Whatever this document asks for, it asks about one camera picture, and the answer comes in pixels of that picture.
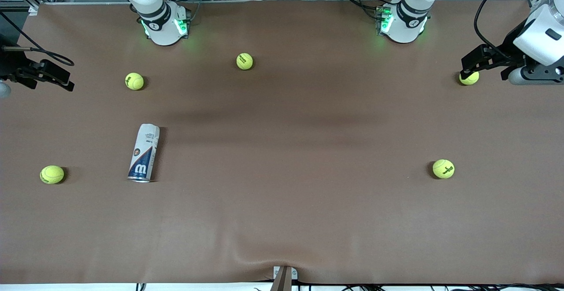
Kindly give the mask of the brown table cover mat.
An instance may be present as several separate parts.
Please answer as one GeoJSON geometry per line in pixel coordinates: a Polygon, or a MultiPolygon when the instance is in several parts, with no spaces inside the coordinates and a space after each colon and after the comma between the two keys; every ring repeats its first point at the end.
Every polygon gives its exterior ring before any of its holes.
{"type": "Polygon", "coordinates": [[[564,283],[564,85],[460,85],[478,4],[436,2],[395,44],[349,1],[211,2],[169,47],[125,4],[42,5],[24,31],[76,87],[0,99],[0,284],[278,265],[314,284],[564,283]],[[160,128],[148,183],[127,180],[141,124],[160,128]]]}

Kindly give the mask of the white blue tennis ball can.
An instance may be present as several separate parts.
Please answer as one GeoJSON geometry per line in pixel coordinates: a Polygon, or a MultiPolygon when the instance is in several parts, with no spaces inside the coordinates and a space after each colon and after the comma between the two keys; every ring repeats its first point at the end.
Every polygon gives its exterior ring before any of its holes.
{"type": "Polygon", "coordinates": [[[137,132],[127,180],[148,183],[151,180],[160,128],[153,124],[141,124],[137,132]]]}

